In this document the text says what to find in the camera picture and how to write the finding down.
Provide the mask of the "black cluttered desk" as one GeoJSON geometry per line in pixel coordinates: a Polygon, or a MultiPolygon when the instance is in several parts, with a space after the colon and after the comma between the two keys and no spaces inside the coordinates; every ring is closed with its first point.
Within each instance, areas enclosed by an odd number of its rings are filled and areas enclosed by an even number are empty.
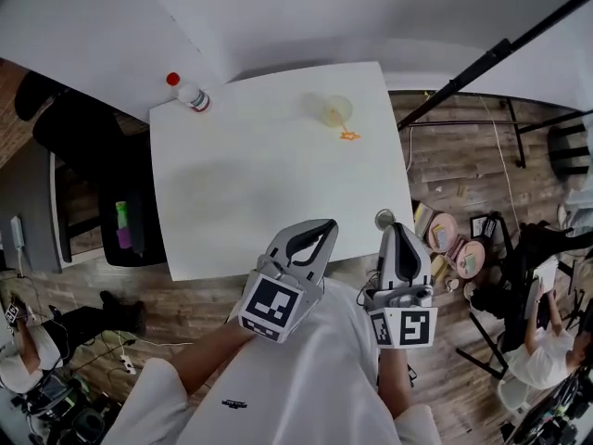
{"type": "Polygon", "coordinates": [[[504,445],[575,445],[580,419],[593,406],[593,382],[584,378],[566,379],[538,405],[532,408],[518,426],[504,423],[500,433],[504,445]]]}

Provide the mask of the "grey side table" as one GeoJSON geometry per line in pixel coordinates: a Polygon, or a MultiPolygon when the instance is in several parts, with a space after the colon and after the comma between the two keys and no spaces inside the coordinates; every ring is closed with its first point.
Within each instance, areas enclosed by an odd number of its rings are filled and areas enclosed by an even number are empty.
{"type": "Polygon", "coordinates": [[[0,168],[0,236],[6,265],[33,273],[61,273],[51,187],[52,154],[36,142],[25,144],[0,168]],[[10,220],[19,216],[25,246],[14,246],[10,220]]]}

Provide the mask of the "black metal pole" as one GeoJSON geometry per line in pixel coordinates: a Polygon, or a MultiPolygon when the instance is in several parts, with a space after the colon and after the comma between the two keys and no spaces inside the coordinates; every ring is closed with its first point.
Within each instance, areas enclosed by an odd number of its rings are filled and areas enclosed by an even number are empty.
{"type": "Polygon", "coordinates": [[[397,123],[399,131],[411,126],[418,119],[426,115],[461,89],[479,79],[500,62],[518,52],[521,48],[533,42],[537,37],[551,29],[553,26],[572,15],[576,10],[587,4],[590,0],[569,0],[547,17],[538,22],[534,27],[519,36],[516,40],[502,39],[493,47],[484,52],[476,61],[464,69],[460,74],[451,79],[445,86],[433,93],[426,102],[422,103],[405,118],[397,123]]]}

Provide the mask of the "black metal stand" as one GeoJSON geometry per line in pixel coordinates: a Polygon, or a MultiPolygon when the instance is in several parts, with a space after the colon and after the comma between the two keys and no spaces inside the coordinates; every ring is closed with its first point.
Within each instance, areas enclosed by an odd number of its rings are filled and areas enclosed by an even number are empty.
{"type": "MultiPolygon", "coordinates": [[[[486,255],[485,267],[492,273],[495,269],[498,270],[499,276],[495,283],[490,283],[486,286],[486,292],[494,292],[499,294],[504,290],[510,290],[512,281],[509,279],[509,275],[513,270],[511,266],[513,264],[512,257],[514,255],[515,247],[511,240],[511,234],[509,228],[499,211],[495,212],[498,216],[498,224],[496,230],[500,230],[501,249],[494,250],[492,254],[486,255]]],[[[487,244],[493,245],[494,237],[491,239],[485,239],[487,244]]],[[[498,342],[493,340],[492,337],[487,333],[483,325],[477,319],[473,312],[469,313],[470,320],[473,325],[477,328],[478,333],[486,343],[490,350],[489,360],[486,362],[480,361],[468,352],[456,348],[455,352],[458,353],[463,359],[471,362],[473,365],[487,372],[495,381],[501,380],[508,371],[508,363],[504,358],[503,353],[500,351],[498,342]]]]}

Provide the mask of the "black framed card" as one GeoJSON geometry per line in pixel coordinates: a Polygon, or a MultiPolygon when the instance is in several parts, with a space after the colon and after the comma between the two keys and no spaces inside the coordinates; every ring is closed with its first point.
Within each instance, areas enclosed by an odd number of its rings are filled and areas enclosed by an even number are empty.
{"type": "Polygon", "coordinates": [[[470,219],[471,239],[491,239],[498,224],[498,216],[495,212],[474,216],[470,219]]]}

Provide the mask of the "black equipment heap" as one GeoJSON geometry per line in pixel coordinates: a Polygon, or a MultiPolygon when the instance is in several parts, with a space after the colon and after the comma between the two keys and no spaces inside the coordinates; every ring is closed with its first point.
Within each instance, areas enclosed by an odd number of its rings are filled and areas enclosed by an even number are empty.
{"type": "Polygon", "coordinates": [[[11,403],[24,414],[31,445],[101,445],[120,409],[107,394],[94,394],[78,376],[47,375],[11,403]]]}

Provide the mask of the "clear plastic cup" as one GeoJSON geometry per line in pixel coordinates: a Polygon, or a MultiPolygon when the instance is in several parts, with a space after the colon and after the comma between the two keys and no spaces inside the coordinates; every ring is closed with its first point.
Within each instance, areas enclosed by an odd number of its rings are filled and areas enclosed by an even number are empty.
{"type": "Polygon", "coordinates": [[[353,113],[352,103],[341,95],[305,93],[301,105],[308,116],[330,128],[342,127],[353,113]]]}

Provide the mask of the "orange star-tipped straw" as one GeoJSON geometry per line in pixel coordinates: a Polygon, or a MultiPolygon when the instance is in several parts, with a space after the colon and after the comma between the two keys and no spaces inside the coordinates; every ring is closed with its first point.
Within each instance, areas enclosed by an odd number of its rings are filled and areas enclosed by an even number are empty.
{"type": "Polygon", "coordinates": [[[347,122],[352,115],[351,107],[335,107],[331,106],[328,111],[329,121],[331,126],[340,131],[339,137],[341,140],[355,141],[361,139],[361,136],[355,131],[347,128],[347,122]]]}

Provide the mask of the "person's right forearm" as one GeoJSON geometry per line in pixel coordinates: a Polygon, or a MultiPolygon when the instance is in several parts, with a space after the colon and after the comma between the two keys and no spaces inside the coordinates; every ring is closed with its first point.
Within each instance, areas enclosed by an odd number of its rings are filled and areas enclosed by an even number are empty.
{"type": "Polygon", "coordinates": [[[378,395],[393,419],[413,404],[405,350],[381,350],[378,362],[378,395]]]}

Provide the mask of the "person's left forearm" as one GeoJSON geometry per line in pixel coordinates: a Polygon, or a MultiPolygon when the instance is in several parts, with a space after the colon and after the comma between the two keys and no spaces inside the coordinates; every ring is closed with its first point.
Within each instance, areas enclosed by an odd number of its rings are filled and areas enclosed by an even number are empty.
{"type": "Polygon", "coordinates": [[[253,337],[251,331],[233,319],[174,354],[169,363],[176,370],[187,395],[191,396],[253,337]]]}

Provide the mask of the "black office chair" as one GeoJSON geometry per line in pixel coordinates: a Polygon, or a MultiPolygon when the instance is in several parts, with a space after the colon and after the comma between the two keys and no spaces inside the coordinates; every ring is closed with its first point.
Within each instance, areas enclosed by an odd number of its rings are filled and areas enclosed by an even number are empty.
{"type": "Polygon", "coordinates": [[[33,127],[33,138],[98,191],[99,214],[69,224],[68,214],[57,208],[60,253],[72,261],[70,240],[96,227],[101,229],[108,263],[143,267],[167,260],[154,191],[147,131],[126,135],[106,108],[50,105],[33,127]],[[121,249],[117,237],[115,204],[125,201],[132,247],[121,249]]]}

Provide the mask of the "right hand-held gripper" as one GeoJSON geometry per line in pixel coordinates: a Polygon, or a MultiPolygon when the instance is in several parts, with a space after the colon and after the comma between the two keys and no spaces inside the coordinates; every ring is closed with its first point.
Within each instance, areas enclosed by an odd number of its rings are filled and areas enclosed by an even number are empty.
{"type": "Polygon", "coordinates": [[[363,294],[363,308],[370,317],[378,347],[432,346],[438,308],[433,306],[433,289],[424,286],[431,284],[431,260],[423,241],[403,224],[387,226],[378,271],[380,290],[366,289],[363,294]],[[398,278],[410,287],[393,289],[398,278]]]}

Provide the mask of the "brown wooden tray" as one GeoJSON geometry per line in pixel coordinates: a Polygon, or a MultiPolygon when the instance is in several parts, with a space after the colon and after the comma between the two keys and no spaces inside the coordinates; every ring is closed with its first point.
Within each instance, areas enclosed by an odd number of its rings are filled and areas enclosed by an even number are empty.
{"type": "Polygon", "coordinates": [[[423,238],[435,215],[435,211],[421,201],[412,202],[413,223],[415,234],[423,238]]]}

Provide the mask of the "clear bottle with red cap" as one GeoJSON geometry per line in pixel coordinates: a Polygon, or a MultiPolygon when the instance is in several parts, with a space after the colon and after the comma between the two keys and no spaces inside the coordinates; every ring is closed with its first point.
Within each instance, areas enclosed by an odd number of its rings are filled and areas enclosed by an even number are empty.
{"type": "Polygon", "coordinates": [[[210,107],[210,97],[195,83],[183,79],[177,72],[170,72],[166,82],[176,99],[197,113],[203,113],[210,107]]]}

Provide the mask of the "black slatted stool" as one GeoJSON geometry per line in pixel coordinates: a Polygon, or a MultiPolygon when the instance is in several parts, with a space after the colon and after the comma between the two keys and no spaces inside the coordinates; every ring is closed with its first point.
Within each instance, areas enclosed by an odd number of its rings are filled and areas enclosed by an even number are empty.
{"type": "Polygon", "coordinates": [[[559,180],[565,180],[573,175],[585,175],[587,165],[575,165],[574,159],[590,155],[587,146],[570,146],[568,138],[571,135],[584,134],[586,127],[576,124],[570,127],[553,126],[548,132],[549,162],[553,173],[559,180]]]}

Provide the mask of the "white clipboard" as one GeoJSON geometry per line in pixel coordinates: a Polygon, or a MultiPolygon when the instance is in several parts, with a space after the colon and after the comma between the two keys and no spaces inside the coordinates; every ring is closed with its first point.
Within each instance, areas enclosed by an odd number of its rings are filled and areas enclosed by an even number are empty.
{"type": "Polygon", "coordinates": [[[532,275],[527,281],[529,289],[524,307],[525,320],[528,320],[532,315],[537,293],[546,294],[553,289],[558,265],[559,260],[555,256],[552,256],[533,270],[532,275]]]}

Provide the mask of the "black metal frame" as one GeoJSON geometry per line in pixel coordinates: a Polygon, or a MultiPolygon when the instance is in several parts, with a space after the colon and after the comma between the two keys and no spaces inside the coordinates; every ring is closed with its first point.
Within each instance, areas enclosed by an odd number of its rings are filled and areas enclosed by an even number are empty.
{"type": "MultiPolygon", "coordinates": [[[[519,122],[516,118],[516,114],[515,114],[511,99],[507,97],[506,99],[503,99],[503,100],[504,100],[504,103],[506,104],[507,109],[511,116],[511,125],[514,130],[517,148],[518,148],[518,152],[519,152],[519,158],[517,160],[515,160],[515,164],[518,168],[521,168],[521,169],[526,169],[526,158],[525,158],[525,153],[524,153],[524,144],[523,144],[523,140],[522,140],[523,134],[528,134],[528,133],[531,133],[531,132],[534,132],[534,131],[537,131],[540,129],[544,129],[544,128],[550,128],[552,126],[557,126],[559,124],[563,124],[563,123],[569,122],[569,121],[575,121],[577,119],[582,120],[585,116],[593,115],[593,108],[590,110],[587,110],[587,111],[577,110],[577,111],[569,112],[567,114],[564,114],[564,115],[561,115],[558,117],[554,117],[554,118],[551,118],[551,119],[548,119],[548,120],[545,120],[542,122],[528,123],[527,125],[520,127],[519,122]]],[[[561,133],[558,136],[567,136],[570,134],[578,134],[578,133],[584,132],[586,130],[586,128],[583,124],[579,124],[579,125],[571,126],[568,129],[562,129],[562,130],[564,130],[565,133],[561,133]]],[[[576,150],[576,152],[578,152],[581,155],[577,155],[576,153],[574,153],[573,155],[568,154],[568,156],[566,158],[575,158],[575,157],[579,157],[579,156],[584,156],[583,155],[585,153],[584,148],[581,149],[581,147],[579,147],[578,149],[576,149],[576,148],[574,149],[574,150],[576,150]]],[[[586,171],[584,171],[584,169],[582,169],[582,168],[584,168],[584,167],[575,167],[574,169],[568,170],[568,174],[585,173],[586,171]]]]}

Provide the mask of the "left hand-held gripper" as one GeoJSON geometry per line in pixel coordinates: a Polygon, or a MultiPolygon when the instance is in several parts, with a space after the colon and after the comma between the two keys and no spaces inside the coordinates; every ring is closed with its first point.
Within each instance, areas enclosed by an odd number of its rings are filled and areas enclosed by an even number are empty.
{"type": "Polygon", "coordinates": [[[284,343],[322,299],[322,276],[337,236],[334,219],[304,221],[281,230],[247,278],[239,324],[260,337],[284,343]],[[307,259],[295,258],[310,247],[307,259]]]}

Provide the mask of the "person's white shirt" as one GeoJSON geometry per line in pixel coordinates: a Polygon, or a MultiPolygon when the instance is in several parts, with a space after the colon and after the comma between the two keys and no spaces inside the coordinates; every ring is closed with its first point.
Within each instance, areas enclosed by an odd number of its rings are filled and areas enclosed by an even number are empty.
{"type": "Polygon", "coordinates": [[[103,445],[441,445],[429,406],[392,418],[380,353],[356,289],[327,279],[284,343],[254,336],[191,396],[147,361],[103,445]]]}

